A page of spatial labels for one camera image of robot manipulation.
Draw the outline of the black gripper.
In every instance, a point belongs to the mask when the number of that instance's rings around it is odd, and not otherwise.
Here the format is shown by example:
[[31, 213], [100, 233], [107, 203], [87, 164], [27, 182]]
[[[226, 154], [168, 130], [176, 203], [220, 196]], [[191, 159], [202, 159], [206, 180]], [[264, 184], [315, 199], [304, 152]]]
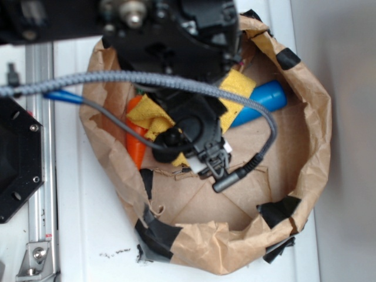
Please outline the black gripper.
[[163, 149], [152, 150], [155, 160], [171, 163], [182, 153], [200, 178], [227, 177], [231, 156], [220, 126], [224, 105], [217, 98], [182, 90], [157, 90], [151, 93], [151, 99], [175, 122], [156, 138], [156, 144]]

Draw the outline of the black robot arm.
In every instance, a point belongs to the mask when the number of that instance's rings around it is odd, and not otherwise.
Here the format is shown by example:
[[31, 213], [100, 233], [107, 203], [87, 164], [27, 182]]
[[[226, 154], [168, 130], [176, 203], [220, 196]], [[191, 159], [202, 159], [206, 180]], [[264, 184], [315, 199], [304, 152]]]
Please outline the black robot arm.
[[[239, 55], [233, 1], [2, 1], [1, 44], [101, 36], [123, 70], [176, 75], [206, 83], [223, 79]], [[201, 178], [227, 176], [230, 153], [220, 129], [224, 105], [187, 90], [142, 85], [174, 121], [157, 136], [158, 162], [168, 148], [184, 155]]]

